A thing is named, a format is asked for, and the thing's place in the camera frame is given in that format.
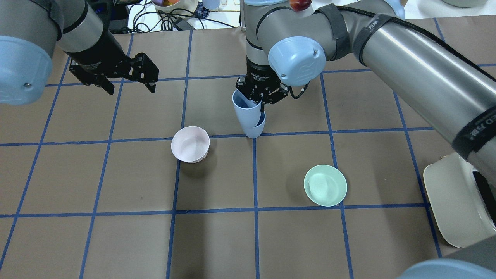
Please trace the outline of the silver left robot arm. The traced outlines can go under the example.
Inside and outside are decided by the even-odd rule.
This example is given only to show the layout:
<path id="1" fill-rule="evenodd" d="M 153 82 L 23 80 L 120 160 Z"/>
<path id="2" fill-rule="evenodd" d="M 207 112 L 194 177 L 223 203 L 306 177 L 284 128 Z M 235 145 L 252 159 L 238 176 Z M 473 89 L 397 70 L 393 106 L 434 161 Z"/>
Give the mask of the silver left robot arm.
<path id="1" fill-rule="evenodd" d="M 37 101 L 52 72 L 59 47 L 71 59 L 70 72 L 84 85 L 114 93 L 111 78 L 156 90 L 159 69 L 145 53 L 131 58 L 85 0 L 2 0 L 0 101 Z"/>

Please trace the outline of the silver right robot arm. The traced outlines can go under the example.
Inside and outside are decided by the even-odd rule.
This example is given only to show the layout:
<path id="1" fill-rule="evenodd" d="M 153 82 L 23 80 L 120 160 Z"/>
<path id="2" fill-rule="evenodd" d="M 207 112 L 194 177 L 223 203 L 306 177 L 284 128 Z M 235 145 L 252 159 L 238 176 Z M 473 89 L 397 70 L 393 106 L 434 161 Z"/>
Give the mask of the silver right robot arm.
<path id="1" fill-rule="evenodd" d="M 487 179 L 495 179 L 495 79 L 434 34 L 404 21 L 398 0 L 326 5 L 310 15 L 288 0 L 245 0 L 247 64 L 265 74 L 238 87 L 257 102 L 280 85 L 303 86 L 327 61 L 352 53 Z"/>

